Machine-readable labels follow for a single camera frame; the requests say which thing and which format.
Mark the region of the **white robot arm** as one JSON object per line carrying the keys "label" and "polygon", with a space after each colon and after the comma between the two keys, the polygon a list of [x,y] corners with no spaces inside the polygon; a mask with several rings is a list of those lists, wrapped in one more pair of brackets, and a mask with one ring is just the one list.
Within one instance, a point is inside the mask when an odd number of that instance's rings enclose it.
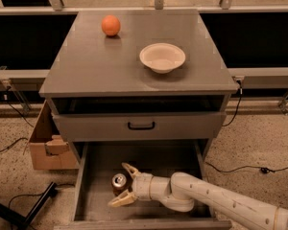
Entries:
{"label": "white robot arm", "polygon": [[124,190],[110,201],[110,207],[154,200],[171,210],[189,212],[198,200],[250,230],[288,230],[287,209],[237,194],[185,172],[160,177],[140,172],[128,163],[122,167],[132,179],[132,189]]}

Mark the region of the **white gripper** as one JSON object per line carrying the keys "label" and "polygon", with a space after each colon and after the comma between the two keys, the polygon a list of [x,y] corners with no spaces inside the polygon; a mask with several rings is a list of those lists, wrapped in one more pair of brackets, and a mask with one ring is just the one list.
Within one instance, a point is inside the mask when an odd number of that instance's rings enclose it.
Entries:
{"label": "white gripper", "polygon": [[153,176],[150,173],[140,173],[136,167],[125,162],[122,163],[122,167],[133,179],[132,192],[125,190],[120,195],[111,200],[108,203],[108,206],[116,208],[133,204],[137,200],[150,200],[150,187]]}

